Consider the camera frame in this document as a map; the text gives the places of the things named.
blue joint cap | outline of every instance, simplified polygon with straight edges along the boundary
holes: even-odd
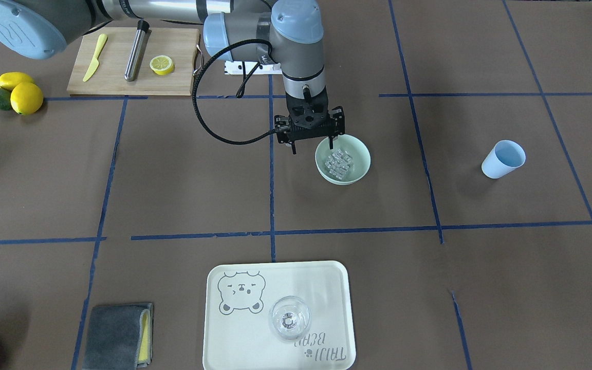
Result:
[[[68,46],[52,23],[11,0],[0,0],[0,42],[32,59],[47,59]]]
[[[315,0],[280,0],[271,10],[271,24],[282,36],[299,44],[315,44],[324,38]]]
[[[230,46],[223,13],[207,16],[205,25],[202,28],[202,35],[205,38],[205,47],[210,56],[214,56],[214,54],[223,50],[224,47]],[[232,54],[228,51],[218,59],[232,61]]]

light blue plastic cup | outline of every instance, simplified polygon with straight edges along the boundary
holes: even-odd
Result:
[[[502,140],[484,159],[481,170],[489,178],[500,178],[522,167],[526,159],[524,149],[519,144],[515,141]]]
[[[353,166],[348,169],[348,173],[343,181],[338,180],[332,176],[326,168],[326,160],[335,150],[341,149],[348,152],[353,157]],[[333,141],[333,150],[330,150],[329,139],[325,138],[317,146],[314,153],[314,160],[317,162],[317,169],[321,176],[327,181],[335,183],[336,185],[350,185],[360,180],[369,171],[369,166],[372,163],[372,157],[369,154],[369,149],[358,138],[351,135],[340,135]]]

yellow lemon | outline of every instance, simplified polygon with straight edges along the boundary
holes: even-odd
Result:
[[[33,84],[33,78],[24,72],[8,72],[0,76],[0,87],[7,91],[12,91],[15,86],[18,86],[22,82],[31,82]]]
[[[158,55],[150,61],[150,68],[160,76],[167,75],[175,69],[175,64],[171,57],[167,55]]]
[[[43,105],[43,92],[31,82],[22,82],[10,93],[10,106],[21,115],[30,115]]]

bowl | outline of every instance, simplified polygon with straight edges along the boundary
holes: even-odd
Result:
[[[329,173],[326,168],[326,160],[328,156],[335,152],[337,149],[341,149],[343,152],[347,152],[353,158],[353,165],[348,169],[344,180],[338,180],[336,177]],[[325,138],[317,146],[317,150],[314,152],[314,160],[317,163],[317,169],[321,176],[327,181],[335,183],[336,185],[350,185],[360,180],[369,171],[369,165],[372,162],[372,157],[369,154],[369,149],[362,143],[358,138],[351,135],[340,135],[333,140],[333,150],[330,150],[329,139]]]

ice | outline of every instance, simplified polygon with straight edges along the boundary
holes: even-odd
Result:
[[[346,150],[343,151],[338,148],[331,155],[328,155],[324,164],[332,176],[343,181],[353,166],[353,157]]]

